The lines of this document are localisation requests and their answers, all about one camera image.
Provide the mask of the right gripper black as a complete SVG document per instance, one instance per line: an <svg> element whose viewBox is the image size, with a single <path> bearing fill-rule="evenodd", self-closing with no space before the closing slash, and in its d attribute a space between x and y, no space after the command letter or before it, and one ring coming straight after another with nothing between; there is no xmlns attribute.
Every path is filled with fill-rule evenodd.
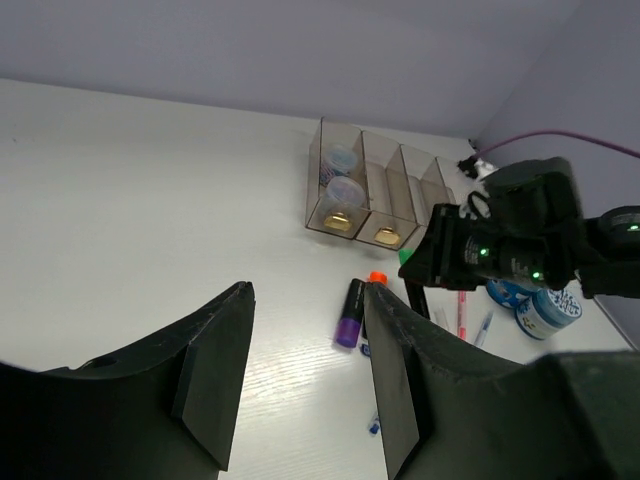
<svg viewBox="0 0 640 480"><path fill-rule="evenodd" d="M573 279L583 215L567 160L503 167L467 204L466 215L453 204L436 204L421 242L399 269L414 312L431 319L424 287L474 290L505 280L560 290Z"/></svg>

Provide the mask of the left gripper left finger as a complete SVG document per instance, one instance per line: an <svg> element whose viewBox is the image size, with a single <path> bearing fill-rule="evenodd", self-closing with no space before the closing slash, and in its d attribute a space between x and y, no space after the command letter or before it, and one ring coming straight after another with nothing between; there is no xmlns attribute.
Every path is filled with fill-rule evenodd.
<svg viewBox="0 0 640 480"><path fill-rule="evenodd" d="M49 371L45 470L227 469L254 310L252 284L238 282L126 347Z"/></svg>

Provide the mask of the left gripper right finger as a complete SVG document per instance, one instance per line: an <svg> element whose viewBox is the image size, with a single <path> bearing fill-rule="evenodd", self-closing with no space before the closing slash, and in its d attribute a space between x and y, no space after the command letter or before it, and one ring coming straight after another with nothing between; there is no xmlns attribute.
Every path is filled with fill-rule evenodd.
<svg viewBox="0 0 640 480"><path fill-rule="evenodd" d="M369 284L365 323L387 475L515 479L519 364L484 352Z"/></svg>

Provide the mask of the green cap highlighter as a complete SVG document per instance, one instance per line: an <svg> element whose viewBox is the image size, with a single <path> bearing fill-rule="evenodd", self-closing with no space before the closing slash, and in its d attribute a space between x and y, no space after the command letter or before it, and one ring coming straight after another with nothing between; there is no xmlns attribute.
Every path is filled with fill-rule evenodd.
<svg viewBox="0 0 640 480"><path fill-rule="evenodd" d="M413 255L414 250L410 248L403 248L398 251L398 258L400 265L404 265Z"/></svg>

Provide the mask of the clear pen cap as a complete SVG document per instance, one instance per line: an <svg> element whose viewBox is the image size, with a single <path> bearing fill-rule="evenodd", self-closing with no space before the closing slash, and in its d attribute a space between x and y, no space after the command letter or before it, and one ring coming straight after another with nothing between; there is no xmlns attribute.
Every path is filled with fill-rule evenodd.
<svg viewBox="0 0 640 480"><path fill-rule="evenodd" d="M446 313L444 311L443 308L438 308L435 311L435 322L438 326L440 326L442 329L449 331L449 324L448 324L448 320L446 317Z"/></svg>

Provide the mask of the orange cap highlighter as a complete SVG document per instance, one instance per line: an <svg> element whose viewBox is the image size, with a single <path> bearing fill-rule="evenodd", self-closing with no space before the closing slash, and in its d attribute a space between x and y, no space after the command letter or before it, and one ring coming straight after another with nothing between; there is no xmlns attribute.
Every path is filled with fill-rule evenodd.
<svg viewBox="0 0 640 480"><path fill-rule="evenodd" d="M370 283L380 283L382 285L388 284L388 277L385 273L379 271L372 271L369 275L368 281Z"/></svg>

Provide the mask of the purple cap highlighter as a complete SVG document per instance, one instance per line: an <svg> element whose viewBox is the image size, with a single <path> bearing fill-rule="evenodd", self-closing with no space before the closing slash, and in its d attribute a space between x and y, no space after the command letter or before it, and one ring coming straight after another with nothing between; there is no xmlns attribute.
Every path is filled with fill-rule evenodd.
<svg viewBox="0 0 640 480"><path fill-rule="evenodd" d="M341 347L353 349L358 343L364 316L364 291L366 283L351 280L345 302L337 323L334 342Z"/></svg>

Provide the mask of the clear jar blue clips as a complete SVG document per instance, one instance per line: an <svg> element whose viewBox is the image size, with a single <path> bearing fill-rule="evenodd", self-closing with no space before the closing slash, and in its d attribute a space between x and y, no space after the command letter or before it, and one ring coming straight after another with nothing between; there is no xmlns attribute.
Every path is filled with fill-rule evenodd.
<svg viewBox="0 0 640 480"><path fill-rule="evenodd" d="M343 145L330 145L321 155L319 182L327 186L336 176L349 176L359 162L357 154Z"/></svg>

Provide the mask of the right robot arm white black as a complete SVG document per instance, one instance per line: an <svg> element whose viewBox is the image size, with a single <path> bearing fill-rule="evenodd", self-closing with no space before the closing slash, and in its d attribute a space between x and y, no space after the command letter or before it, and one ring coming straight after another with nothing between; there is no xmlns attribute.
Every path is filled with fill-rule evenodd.
<svg viewBox="0 0 640 480"><path fill-rule="evenodd" d="M500 168L458 206L434 206L426 233L400 267L401 278L430 288L473 291L491 280L582 294L639 295L639 208L583 215L570 163L554 157Z"/></svg>

